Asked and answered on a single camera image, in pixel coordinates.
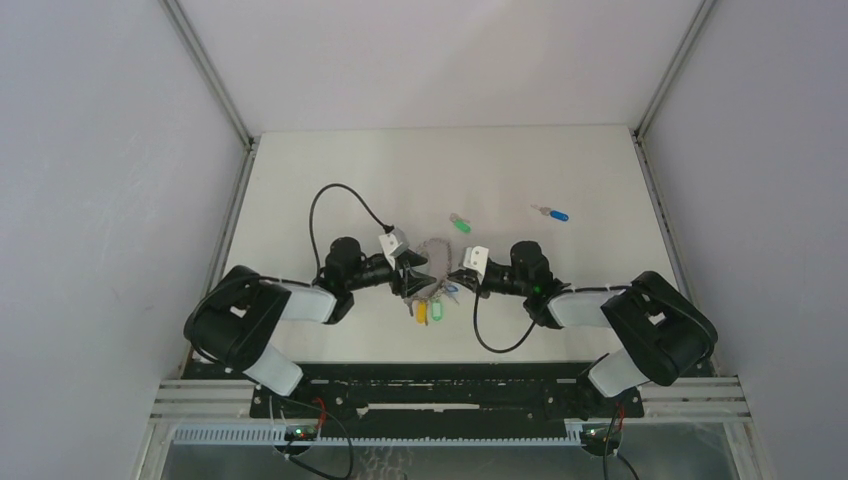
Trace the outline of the metal key organiser with rings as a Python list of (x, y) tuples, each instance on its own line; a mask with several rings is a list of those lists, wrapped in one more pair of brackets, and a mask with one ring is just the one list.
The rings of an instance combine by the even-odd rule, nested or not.
[(459, 288), (447, 279), (448, 274), (454, 267), (453, 249), (448, 239), (440, 237), (430, 238), (421, 243), (415, 249), (415, 252), (428, 258), (426, 265), (416, 267), (415, 270), (436, 278), (435, 284), (404, 300), (408, 313), (418, 323), (424, 324), (431, 320), (431, 301), (440, 300), (442, 305), (445, 300), (459, 304)]

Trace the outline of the green tagged key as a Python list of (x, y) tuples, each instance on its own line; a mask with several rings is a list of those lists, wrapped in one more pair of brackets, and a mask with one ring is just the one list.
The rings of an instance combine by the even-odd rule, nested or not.
[(440, 300), (430, 302), (430, 317), (433, 322), (439, 322), (443, 319), (444, 310)]

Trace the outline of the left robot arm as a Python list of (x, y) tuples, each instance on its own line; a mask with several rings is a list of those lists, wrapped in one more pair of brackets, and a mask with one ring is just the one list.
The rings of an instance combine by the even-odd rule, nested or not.
[(354, 292), (386, 284), (408, 298), (435, 284), (420, 272), (428, 260), (394, 233), (380, 238), (382, 252), (365, 256), (352, 237), (332, 242), (317, 279), (277, 279), (238, 265), (188, 315), (183, 335), (203, 358), (246, 375), (274, 393), (274, 404), (290, 417), (311, 407), (303, 371), (271, 343), (281, 322), (339, 323), (354, 305)]

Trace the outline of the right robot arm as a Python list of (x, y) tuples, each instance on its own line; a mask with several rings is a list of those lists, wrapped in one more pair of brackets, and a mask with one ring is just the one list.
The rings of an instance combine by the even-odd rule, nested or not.
[(493, 293), (522, 298), (539, 327), (614, 332), (620, 349), (602, 355), (578, 377), (579, 406), (592, 416), (605, 415), (631, 388), (672, 385), (712, 356), (718, 342), (714, 325), (659, 273), (644, 271), (627, 285), (573, 287), (555, 277), (535, 241), (514, 244), (507, 264), (492, 260), (485, 247), (469, 247), (448, 278), (476, 299)]

